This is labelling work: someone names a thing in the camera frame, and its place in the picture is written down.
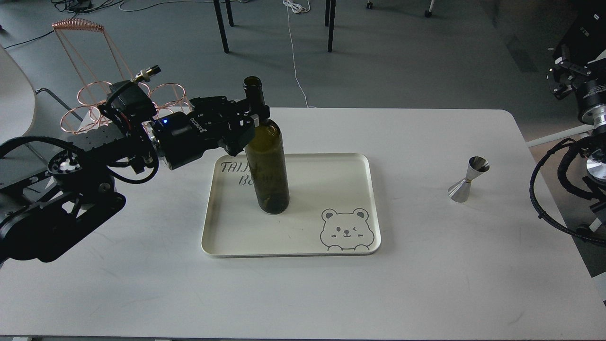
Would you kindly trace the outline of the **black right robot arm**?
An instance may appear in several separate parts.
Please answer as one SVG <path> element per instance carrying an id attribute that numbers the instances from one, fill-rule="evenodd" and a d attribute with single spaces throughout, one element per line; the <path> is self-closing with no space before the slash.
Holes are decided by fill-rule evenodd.
<path id="1" fill-rule="evenodd" d="M 570 194 L 581 199 L 593 201 L 591 211 L 599 222 L 605 222 L 605 142 L 606 142 L 606 96 L 605 96 L 605 60 L 597 60 L 597 53 L 582 52 L 576 54 L 567 43 L 559 43 L 553 54 L 554 66 L 547 75 L 548 84 L 554 97 L 561 100 L 574 94 L 578 108 L 578 119 L 589 125 L 590 134 L 579 140 L 564 138 L 539 160 L 533 169 L 529 183 L 529 196 L 539 218 L 559 231 L 576 237 L 584 242 L 604 246 L 605 240 L 591 236 L 588 228 L 573 230 L 557 222 L 540 205 L 535 193 L 535 181 L 539 170 L 562 149 L 566 153 L 557 169 L 560 185 Z M 587 189 L 573 184 L 568 177 L 569 167 L 577 158 L 586 160 L 587 175 L 582 181 Z"/>

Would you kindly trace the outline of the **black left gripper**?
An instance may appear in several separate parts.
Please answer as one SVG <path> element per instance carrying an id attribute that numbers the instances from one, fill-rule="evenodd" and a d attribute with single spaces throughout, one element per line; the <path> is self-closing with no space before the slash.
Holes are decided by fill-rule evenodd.
<path id="1" fill-rule="evenodd" d="M 175 112 L 151 122 L 156 150 L 171 170 L 212 149 L 224 149 L 235 157 L 253 140 L 256 127 L 271 126 L 270 108 L 262 102 L 234 101 L 225 96 L 189 101 L 193 109 L 190 113 Z"/>

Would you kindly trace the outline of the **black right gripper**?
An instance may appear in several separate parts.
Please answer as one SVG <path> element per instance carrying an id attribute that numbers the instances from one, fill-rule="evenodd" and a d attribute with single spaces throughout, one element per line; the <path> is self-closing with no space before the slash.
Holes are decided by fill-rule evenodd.
<path id="1" fill-rule="evenodd" d="M 586 43 L 559 43 L 554 50 L 556 63 L 567 61 L 586 68 L 589 61 L 589 45 Z M 606 122 L 606 80 L 574 76 L 569 66 L 553 66 L 547 74 L 549 89 L 557 100 L 574 92 L 578 120 L 585 125 L 604 125 Z"/>

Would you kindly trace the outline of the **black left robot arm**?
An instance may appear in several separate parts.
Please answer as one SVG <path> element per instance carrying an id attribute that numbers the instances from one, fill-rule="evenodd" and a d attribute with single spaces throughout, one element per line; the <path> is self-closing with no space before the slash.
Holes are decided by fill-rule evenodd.
<path id="1" fill-rule="evenodd" d="M 23 136 L 1 145 L 1 155 L 30 142 L 59 147 L 47 169 L 1 188 L 1 261 L 52 262 L 116 215 L 126 198 L 115 181 L 149 181 L 165 162 L 176 169 L 223 148 L 231 156 L 253 140 L 270 117 L 264 100 L 223 96 L 191 100 L 192 110 L 153 119 L 149 108 L 119 105 L 111 114 L 122 136 L 86 149 L 45 136 Z"/>

